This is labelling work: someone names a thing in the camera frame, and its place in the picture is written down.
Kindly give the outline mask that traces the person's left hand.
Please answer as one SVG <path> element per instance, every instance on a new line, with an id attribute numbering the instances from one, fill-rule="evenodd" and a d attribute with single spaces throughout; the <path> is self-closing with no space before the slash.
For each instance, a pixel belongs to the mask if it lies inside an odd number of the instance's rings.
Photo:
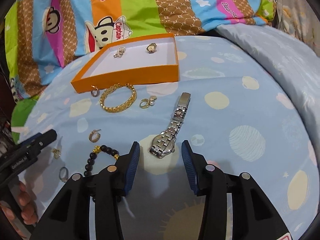
<path id="1" fill-rule="evenodd" d="M 38 221 L 38 217 L 35 211 L 35 205 L 27 192 L 26 186 L 19 181 L 19 194 L 17 196 L 19 204 L 22 206 L 21 216 L 23 221 L 26 225 L 34 225 Z M 11 225 L 14 227 L 16 232 L 22 239 L 27 239 L 26 235 L 17 227 L 14 223 L 16 218 L 13 211 L 4 205 L 1 204 L 1 209 L 3 210 L 4 214 L 6 215 L 7 219 L 10 221 Z"/>

